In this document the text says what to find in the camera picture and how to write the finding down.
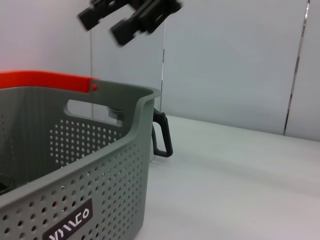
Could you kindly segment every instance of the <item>basket handle opening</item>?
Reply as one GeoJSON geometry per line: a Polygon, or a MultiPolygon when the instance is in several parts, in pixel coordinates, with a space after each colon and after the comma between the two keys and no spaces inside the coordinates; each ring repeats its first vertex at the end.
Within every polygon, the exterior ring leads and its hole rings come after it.
{"type": "Polygon", "coordinates": [[[65,112],[74,117],[89,118],[117,127],[123,126],[125,121],[124,112],[120,109],[72,99],[68,101],[65,112]]]}

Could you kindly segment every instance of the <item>white tabletop surface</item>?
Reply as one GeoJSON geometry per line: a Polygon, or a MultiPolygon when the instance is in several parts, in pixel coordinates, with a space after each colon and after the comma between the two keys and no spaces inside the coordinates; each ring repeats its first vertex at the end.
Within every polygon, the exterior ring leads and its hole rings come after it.
{"type": "Polygon", "coordinates": [[[319,142],[168,120],[137,240],[320,240],[319,142]]]}

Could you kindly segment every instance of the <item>perforated basket wall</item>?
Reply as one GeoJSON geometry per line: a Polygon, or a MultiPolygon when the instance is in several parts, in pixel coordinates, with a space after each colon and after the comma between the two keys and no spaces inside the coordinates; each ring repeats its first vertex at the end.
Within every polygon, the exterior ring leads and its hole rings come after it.
{"type": "MultiPolygon", "coordinates": [[[[0,89],[0,174],[14,177],[17,185],[0,196],[0,239],[132,240],[144,220],[158,95],[157,90],[94,79],[88,92],[0,89]],[[122,110],[123,125],[74,116],[66,109],[69,100],[122,110]],[[89,202],[92,216],[83,226],[74,232],[70,223],[60,227],[62,233],[46,235],[89,202]]],[[[83,216],[78,220],[84,223],[83,216]]]]}

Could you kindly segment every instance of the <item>black object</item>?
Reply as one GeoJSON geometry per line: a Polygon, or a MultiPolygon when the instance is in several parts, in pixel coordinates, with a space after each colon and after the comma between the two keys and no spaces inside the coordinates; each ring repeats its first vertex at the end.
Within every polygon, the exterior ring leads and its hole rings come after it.
{"type": "Polygon", "coordinates": [[[129,19],[123,19],[111,28],[117,43],[126,45],[135,38],[136,32],[153,33],[171,14],[181,9],[177,0],[90,0],[89,8],[78,17],[87,31],[99,24],[100,19],[129,4],[135,13],[129,19]]]}
{"type": "Polygon", "coordinates": [[[15,180],[10,176],[0,174],[0,196],[15,189],[15,180]]]}
{"type": "Polygon", "coordinates": [[[174,150],[172,148],[168,118],[166,117],[166,114],[164,112],[160,112],[154,109],[153,121],[158,123],[161,127],[164,146],[165,146],[165,151],[161,151],[158,149],[156,131],[154,126],[152,126],[153,154],[156,156],[169,158],[174,153],[174,150]]]}

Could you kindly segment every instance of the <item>black handle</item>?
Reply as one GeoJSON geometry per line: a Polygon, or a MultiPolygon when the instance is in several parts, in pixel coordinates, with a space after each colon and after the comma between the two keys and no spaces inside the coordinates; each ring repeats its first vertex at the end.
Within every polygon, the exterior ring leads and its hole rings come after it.
{"type": "Polygon", "coordinates": [[[153,121],[158,123],[161,127],[165,151],[161,151],[158,149],[157,145],[157,136],[154,126],[152,126],[152,143],[153,143],[153,154],[156,156],[169,158],[174,153],[171,143],[170,130],[168,124],[168,118],[164,112],[160,112],[154,109],[153,112],[153,121]]]}

